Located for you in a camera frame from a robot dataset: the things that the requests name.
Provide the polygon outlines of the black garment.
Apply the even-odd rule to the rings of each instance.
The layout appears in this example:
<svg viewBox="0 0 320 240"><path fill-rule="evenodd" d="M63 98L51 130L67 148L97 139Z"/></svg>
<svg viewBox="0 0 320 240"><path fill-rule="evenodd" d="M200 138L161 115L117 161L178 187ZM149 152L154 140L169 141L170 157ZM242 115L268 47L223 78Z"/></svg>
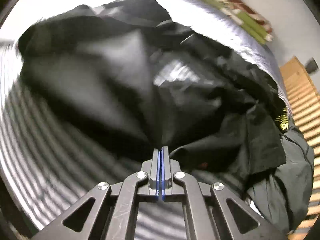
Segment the black garment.
<svg viewBox="0 0 320 240"><path fill-rule="evenodd" d="M241 177L286 161L273 79L155 0L78 6L29 27L18 49L21 79L109 151L144 160L167 146L185 169Z"/></svg>

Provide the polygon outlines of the blue striped bed sheet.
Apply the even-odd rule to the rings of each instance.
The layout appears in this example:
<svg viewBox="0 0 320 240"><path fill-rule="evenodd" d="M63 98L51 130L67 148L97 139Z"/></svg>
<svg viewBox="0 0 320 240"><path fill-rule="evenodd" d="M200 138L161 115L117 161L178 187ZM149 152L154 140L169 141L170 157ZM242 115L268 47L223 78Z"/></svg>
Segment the blue striped bed sheet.
<svg viewBox="0 0 320 240"><path fill-rule="evenodd" d="M127 0L96 8L85 6L100 13L104 6L122 1ZM230 48L267 73L276 83L279 98L284 102L283 83L273 57L225 15L199 0L155 1L173 22ZM119 182L131 171L136 171L152 152L144 160L135 160L127 154L109 151L56 113L42 95L21 79L22 68L18 43L2 50L1 166L7 186L20 207L30 222L42 229L94 184L104 179ZM241 177L207 169L185 170L207 183L219 177L239 195L247 194L263 175L274 171Z"/></svg>

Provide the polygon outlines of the dark grey jacket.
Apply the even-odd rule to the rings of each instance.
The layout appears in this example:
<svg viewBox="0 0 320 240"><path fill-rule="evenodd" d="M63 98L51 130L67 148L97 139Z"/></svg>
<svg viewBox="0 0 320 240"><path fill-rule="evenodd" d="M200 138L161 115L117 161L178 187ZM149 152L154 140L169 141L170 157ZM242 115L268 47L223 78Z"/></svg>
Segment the dark grey jacket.
<svg viewBox="0 0 320 240"><path fill-rule="evenodd" d="M304 220L312 193L314 151L298 127L281 136L286 163L267 172L247 194L250 207L285 234Z"/></svg>

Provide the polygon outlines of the black shirt yellow print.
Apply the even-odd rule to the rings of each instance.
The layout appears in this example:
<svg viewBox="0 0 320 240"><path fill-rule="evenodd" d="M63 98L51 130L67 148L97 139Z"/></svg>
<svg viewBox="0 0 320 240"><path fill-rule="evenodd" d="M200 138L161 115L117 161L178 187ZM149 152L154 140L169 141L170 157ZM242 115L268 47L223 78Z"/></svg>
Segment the black shirt yellow print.
<svg viewBox="0 0 320 240"><path fill-rule="evenodd" d="M277 128L281 131L281 133L285 133L289 129L290 122L286 106L277 109L273 119L274 123L276 124Z"/></svg>

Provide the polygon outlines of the folded green red blanket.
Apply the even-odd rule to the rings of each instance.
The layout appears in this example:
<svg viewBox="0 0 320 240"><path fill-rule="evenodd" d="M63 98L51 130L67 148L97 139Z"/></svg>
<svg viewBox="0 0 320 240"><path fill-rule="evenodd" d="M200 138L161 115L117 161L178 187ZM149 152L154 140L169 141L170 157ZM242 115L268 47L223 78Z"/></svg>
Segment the folded green red blanket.
<svg viewBox="0 0 320 240"><path fill-rule="evenodd" d="M260 44L273 41L270 22L243 0L201 0L220 10Z"/></svg>

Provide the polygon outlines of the dark vase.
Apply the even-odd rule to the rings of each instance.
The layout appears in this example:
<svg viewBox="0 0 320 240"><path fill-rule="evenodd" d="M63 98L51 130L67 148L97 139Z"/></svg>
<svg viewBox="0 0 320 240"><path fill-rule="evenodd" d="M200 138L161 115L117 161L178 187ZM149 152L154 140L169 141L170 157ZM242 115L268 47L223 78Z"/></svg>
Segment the dark vase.
<svg viewBox="0 0 320 240"><path fill-rule="evenodd" d="M306 63L305 70L309 75L314 74L319 70L319 66L313 57Z"/></svg>

